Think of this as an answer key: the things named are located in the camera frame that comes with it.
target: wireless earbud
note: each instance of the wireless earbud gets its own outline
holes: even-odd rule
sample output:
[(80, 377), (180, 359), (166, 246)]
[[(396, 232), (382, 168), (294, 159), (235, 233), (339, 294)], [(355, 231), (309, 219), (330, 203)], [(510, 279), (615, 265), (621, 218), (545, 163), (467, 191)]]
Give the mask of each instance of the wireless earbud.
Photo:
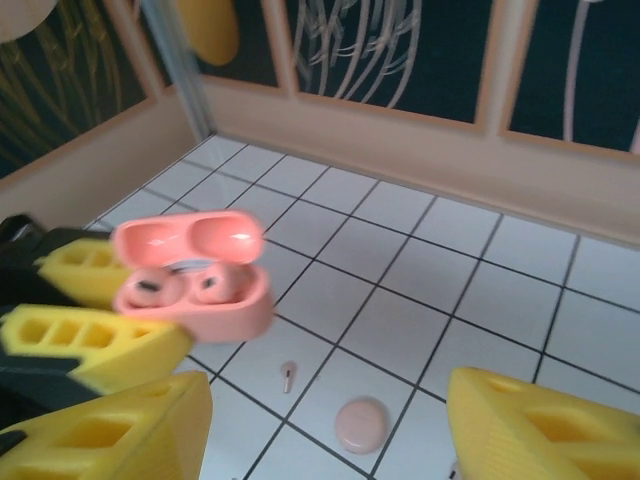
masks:
[(164, 268), (140, 268), (125, 283), (129, 303), (138, 308), (166, 307), (182, 294), (179, 278)]
[(216, 262), (198, 274), (195, 295), (200, 303), (215, 305), (237, 301), (249, 281), (243, 265)]

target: yellow wall decoration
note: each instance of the yellow wall decoration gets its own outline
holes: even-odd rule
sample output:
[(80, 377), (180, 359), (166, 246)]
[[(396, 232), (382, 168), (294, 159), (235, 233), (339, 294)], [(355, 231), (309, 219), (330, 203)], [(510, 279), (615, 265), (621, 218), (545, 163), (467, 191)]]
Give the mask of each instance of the yellow wall decoration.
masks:
[(58, 0), (0, 0), (0, 43), (16, 40), (44, 22)]
[(205, 62), (226, 65), (238, 53), (240, 30), (233, 0), (178, 0), (191, 48)]
[[(3, 39), (12, 3), (0, 1)], [(146, 99), (102, 0), (59, 0), (46, 16), (49, 0), (21, 3), (34, 9), (20, 31), (41, 23), (0, 42), (0, 178)]]

